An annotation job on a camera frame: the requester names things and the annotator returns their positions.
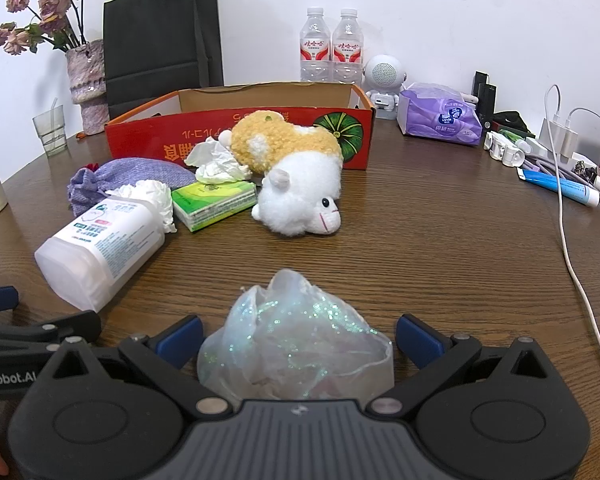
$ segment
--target white wall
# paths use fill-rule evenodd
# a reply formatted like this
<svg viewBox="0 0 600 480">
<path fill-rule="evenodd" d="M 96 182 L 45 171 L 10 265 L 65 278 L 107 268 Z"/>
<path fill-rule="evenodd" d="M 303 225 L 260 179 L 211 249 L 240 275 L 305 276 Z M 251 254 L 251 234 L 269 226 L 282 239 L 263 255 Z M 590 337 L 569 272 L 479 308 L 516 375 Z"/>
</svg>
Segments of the white wall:
<svg viewBox="0 0 600 480">
<path fill-rule="evenodd" d="M 0 0 L 0 23 L 13 15 Z M 85 0 L 86 36 L 102 36 L 102 4 Z M 600 111 L 600 0 L 219 0 L 227 84 L 294 80 L 298 32 L 307 6 L 323 6 L 331 30 L 341 7 L 358 9 L 365 57 L 392 54 L 410 79 L 469 91 L 475 70 L 498 87 L 496 110 L 519 110 L 539 130 L 542 99 L 560 84 L 563 108 Z M 64 55 L 42 44 L 36 55 L 0 49 L 0 177 L 7 179 L 43 153 L 31 118 L 58 97 L 68 134 L 81 130 L 71 104 Z M 580 150 L 600 157 L 600 124 L 583 112 L 572 126 Z"/>
</svg>

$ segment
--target green tissue pack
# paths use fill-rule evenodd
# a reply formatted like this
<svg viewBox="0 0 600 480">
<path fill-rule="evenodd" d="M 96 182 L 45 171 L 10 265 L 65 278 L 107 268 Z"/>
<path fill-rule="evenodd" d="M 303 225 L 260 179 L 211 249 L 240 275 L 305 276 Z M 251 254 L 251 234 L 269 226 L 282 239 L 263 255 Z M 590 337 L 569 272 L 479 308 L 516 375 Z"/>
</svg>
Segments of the green tissue pack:
<svg viewBox="0 0 600 480">
<path fill-rule="evenodd" d="M 173 211 L 190 231 L 197 231 L 256 205 L 252 182 L 203 184 L 195 182 L 171 192 Z"/>
</svg>

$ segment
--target blue tube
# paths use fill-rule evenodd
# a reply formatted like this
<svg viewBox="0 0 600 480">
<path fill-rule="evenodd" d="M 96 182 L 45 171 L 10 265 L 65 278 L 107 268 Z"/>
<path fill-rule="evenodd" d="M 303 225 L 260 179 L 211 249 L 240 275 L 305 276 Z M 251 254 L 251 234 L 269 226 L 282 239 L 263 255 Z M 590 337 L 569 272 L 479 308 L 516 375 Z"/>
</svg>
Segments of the blue tube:
<svg viewBox="0 0 600 480">
<path fill-rule="evenodd" d="M 558 181 L 553 175 L 518 168 L 518 176 L 520 180 L 526 180 L 527 182 L 536 184 L 536 186 L 558 192 Z M 563 196 L 589 207 L 597 206 L 600 201 L 600 193 L 597 189 L 584 186 L 584 184 L 580 184 L 579 182 L 572 182 L 571 180 L 561 178 L 560 189 Z"/>
</svg>

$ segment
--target charging cable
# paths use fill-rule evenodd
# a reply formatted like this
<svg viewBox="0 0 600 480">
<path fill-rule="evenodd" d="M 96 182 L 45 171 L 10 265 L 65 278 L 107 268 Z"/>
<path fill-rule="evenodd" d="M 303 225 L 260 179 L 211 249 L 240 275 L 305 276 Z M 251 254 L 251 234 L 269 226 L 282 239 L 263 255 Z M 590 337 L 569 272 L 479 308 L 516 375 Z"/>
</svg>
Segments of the charging cable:
<svg viewBox="0 0 600 480">
<path fill-rule="evenodd" d="M 558 155 L 555 152 L 555 146 L 554 146 L 554 136 L 551 133 L 551 123 L 549 121 L 549 110 L 548 110 L 548 105 L 547 105 L 547 98 L 549 97 L 549 93 L 551 92 L 551 90 L 555 88 L 558 91 L 558 112 L 560 109 L 560 89 L 558 88 L 558 85 L 551 85 L 549 87 L 549 89 L 546 91 L 546 93 L 544 94 L 544 116 L 546 118 L 546 122 L 547 122 L 547 127 L 548 127 L 548 131 L 549 131 L 549 141 L 551 142 L 551 151 L 554 154 L 554 163 L 555 163 L 555 174 L 556 174 L 556 182 L 557 182 L 557 186 L 558 186 L 558 227 L 560 228 L 560 239 L 562 240 L 562 253 L 564 254 L 564 261 L 567 264 L 567 270 L 569 271 L 569 274 L 571 275 L 571 279 L 573 280 L 574 285 L 576 286 L 576 289 L 578 290 L 578 292 L 580 293 L 582 300 L 584 301 L 585 306 L 587 307 L 587 313 L 589 314 L 589 321 L 591 322 L 591 327 L 593 328 L 593 332 L 596 335 L 596 340 L 598 342 L 598 346 L 600 347 L 600 330 L 598 329 L 598 324 L 596 323 L 596 316 L 593 314 L 593 309 L 591 307 L 591 304 L 589 303 L 589 298 L 587 297 L 587 293 L 584 291 L 584 288 L 582 288 L 582 284 L 580 283 L 580 280 L 578 279 L 575 271 L 573 270 L 573 266 L 571 265 L 571 260 L 569 258 L 569 251 L 567 249 L 567 240 L 564 237 L 564 225 L 562 224 L 562 188 L 560 187 L 560 178 L 558 178 L 558 176 L 560 175 L 559 171 L 560 171 L 560 167 L 558 166 Z M 586 110 L 587 112 L 591 112 L 592 114 L 600 117 L 597 113 L 592 112 L 591 110 L 587 109 L 587 108 L 574 108 L 571 113 L 569 114 L 569 117 L 567 118 L 567 127 L 568 124 L 570 123 L 570 119 L 571 119 L 571 115 L 574 113 L 574 111 L 576 110 Z"/>
</svg>

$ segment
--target bottle label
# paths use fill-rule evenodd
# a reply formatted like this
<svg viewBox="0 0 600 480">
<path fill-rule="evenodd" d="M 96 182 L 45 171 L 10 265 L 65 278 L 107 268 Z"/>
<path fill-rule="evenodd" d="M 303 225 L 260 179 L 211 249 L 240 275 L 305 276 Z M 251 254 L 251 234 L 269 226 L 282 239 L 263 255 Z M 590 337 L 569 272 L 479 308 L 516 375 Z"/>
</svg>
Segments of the bottle label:
<svg viewBox="0 0 600 480">
<path fill-rule="evenodd" d="M 333 42 L 333 60 L 340 63 L 362 64 L 362 45 L 357 41 L 337 40 Z"/>
<path fill-rule="evenodd" d="M 328 61 L 329 41 L 320 38 L 300 40 L 300 61 Z"/>
<path fill-rule="evenodd" d="M 113 284 L 160 240 L 158 228 L 142 204 L 106 198 L 54 236 L 86 248 Z"/>
</svg>

